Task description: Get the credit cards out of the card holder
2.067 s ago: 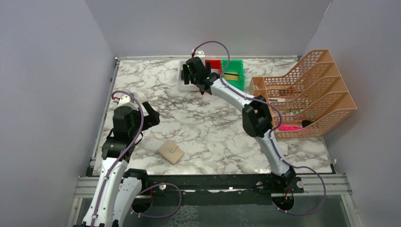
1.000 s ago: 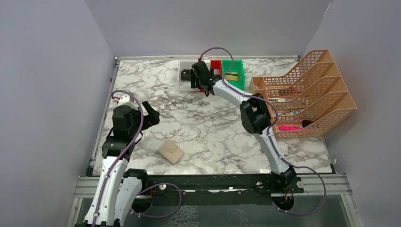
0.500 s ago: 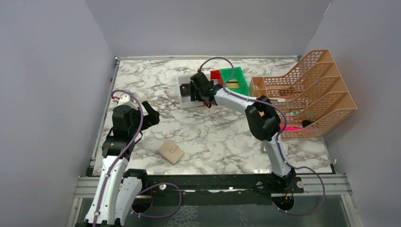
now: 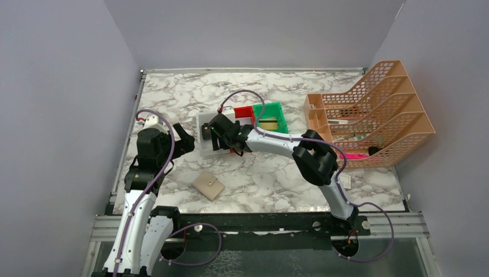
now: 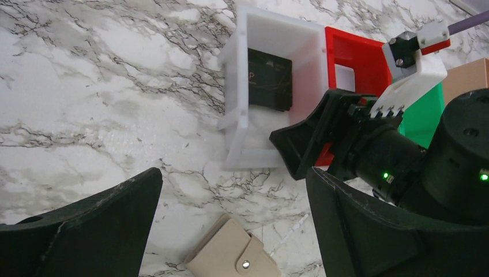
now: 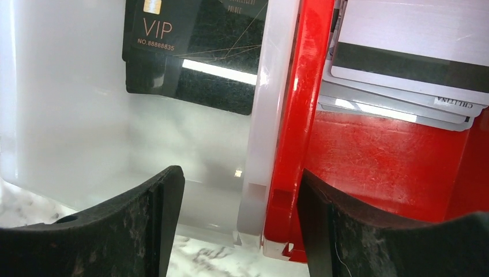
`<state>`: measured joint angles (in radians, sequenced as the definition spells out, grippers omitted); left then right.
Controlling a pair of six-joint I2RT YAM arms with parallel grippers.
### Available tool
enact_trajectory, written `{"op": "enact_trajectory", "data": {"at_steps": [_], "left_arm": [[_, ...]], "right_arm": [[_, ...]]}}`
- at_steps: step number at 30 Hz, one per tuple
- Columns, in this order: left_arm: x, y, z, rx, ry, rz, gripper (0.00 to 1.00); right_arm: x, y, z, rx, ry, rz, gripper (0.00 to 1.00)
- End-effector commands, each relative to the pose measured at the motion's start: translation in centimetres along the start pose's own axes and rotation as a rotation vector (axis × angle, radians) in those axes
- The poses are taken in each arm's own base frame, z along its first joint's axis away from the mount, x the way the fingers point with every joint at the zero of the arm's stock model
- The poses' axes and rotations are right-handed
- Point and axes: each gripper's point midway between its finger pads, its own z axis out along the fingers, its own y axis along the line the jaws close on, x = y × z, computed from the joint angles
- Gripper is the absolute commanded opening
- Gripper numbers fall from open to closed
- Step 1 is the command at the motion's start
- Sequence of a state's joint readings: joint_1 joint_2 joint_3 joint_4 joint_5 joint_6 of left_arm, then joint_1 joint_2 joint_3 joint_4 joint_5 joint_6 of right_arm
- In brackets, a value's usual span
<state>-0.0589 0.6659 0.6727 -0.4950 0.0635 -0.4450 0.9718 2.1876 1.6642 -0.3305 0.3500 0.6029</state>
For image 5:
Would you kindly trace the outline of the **green plastic bin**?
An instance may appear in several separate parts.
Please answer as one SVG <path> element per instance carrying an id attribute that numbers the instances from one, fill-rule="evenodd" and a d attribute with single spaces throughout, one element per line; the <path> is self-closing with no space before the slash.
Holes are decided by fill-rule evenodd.
<path id="1" fill-rule="evenodd" d="M 406 138 L 428 148 L 445 108 L 443 87 L 439 83 L 403 114 L 398 130 Z"/>

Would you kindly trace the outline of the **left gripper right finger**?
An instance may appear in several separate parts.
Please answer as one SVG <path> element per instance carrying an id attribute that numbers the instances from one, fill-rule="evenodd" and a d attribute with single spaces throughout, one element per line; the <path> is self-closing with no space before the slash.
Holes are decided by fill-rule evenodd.
<path id="1" fill-rule="evenodd" d="M 488 227 L 414 214 L 311 168 L 307 194 L 327 276 L 487 276 Z"/>

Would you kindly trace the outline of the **white plastic bin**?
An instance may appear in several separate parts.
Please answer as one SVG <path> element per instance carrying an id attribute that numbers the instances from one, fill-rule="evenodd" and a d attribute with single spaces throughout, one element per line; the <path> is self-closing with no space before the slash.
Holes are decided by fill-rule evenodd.
<path id="1" fill-rule="evenodd" d="M 270 134 L 307 118 L 328 89 L 325 28 L 240 5 L 218 56 L 224 74 L 223 168 L 283 167 Z"/>

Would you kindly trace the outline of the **red plastic bin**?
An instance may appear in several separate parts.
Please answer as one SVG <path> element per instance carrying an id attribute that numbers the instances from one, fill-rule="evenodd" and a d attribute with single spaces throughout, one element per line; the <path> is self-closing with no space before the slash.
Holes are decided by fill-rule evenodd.
<path id="1" fill-rule="evenodd" d="M 325 28 L 328 87 L 381 96 L 392 83 L 383 42 Z"/>

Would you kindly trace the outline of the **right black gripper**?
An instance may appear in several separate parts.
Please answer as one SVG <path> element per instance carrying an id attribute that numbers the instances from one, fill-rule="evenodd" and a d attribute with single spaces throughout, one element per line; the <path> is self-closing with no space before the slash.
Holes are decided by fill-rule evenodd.
<path id="1" fill-rule="evenodd" d="M 371 117 L 370 111 L 379 99 L 375 95 L 330 89 L 325 96 L 323 115 L 311 115 L 269 136 L 295 180 L 304 179 L 314 166 L 329 166 L 328 173 L 339 180 L 356 178 L 356 144 L 378 126 L 397 128 L 403 120 L 403 111 L 374 111 Z"/>

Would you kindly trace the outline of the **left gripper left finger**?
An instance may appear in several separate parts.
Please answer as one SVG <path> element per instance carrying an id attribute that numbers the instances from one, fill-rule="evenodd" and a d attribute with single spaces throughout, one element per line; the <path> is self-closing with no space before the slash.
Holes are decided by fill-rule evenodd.
<path id="1" fill-rule="evenodd" d="M 72 204 L 1 225 L 2 276 L 137 276 L 163 186 L 155 167 Z"/>

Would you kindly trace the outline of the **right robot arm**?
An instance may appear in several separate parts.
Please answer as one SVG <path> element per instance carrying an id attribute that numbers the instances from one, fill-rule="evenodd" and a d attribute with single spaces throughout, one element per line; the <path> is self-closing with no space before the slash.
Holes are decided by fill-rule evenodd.
<path id="1" fill-rule="evenodd" d="M 431 218 L 488 224 L 488 89 L 466 92 L 444 109 L 428 147 L 398 131 L 402 114 L 370 115 L 377 97 L 326 92 L 304 120 L 270 134 L 291 177 L 304 179 L 321 153 L 328 173 L 360 178 L 376 197 Z"/>

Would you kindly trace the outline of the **beige card holder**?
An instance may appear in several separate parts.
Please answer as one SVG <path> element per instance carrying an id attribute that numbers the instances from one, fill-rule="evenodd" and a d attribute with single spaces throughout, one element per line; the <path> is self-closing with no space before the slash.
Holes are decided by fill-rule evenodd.
<path id="1" fill-rule="evenodd" d="M 222 214 L 185 259 L 194 276 L 281 276 L 264 244 L 229 214 Z"/>

